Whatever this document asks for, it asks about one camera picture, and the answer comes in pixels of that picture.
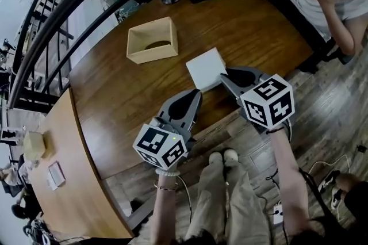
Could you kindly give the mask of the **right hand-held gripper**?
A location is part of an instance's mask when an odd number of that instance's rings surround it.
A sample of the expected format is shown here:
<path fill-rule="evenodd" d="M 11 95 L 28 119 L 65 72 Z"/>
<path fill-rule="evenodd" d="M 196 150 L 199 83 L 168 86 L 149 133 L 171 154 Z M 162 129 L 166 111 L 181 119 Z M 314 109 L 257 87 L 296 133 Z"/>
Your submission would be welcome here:
<path fill-rule="evenodd" d="M 291 139 L 290 117 L 295 113 L 293 89 L 281 76 L 270 77 L 255 67 L 235 66 L 227 67 L 220 80 L 235 99 L 240 98 L 249 121 L 265 131 L 285 127 Z"/>

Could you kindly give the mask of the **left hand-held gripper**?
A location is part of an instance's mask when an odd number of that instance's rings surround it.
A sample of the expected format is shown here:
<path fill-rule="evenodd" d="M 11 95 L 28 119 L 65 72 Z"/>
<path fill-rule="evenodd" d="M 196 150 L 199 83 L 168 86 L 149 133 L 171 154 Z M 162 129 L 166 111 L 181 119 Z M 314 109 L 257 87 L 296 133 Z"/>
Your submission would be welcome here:
<path fill-rule="evenodd" d="M 202 93 L 198 89 L 182 91 L 164 102 L 157 117 L 143 124 L 133 148 L 147 163 L 163 170 L 172 169 L 181 157 L 187 157 L 196 142 L 191 130 L 198 119 Z"/>

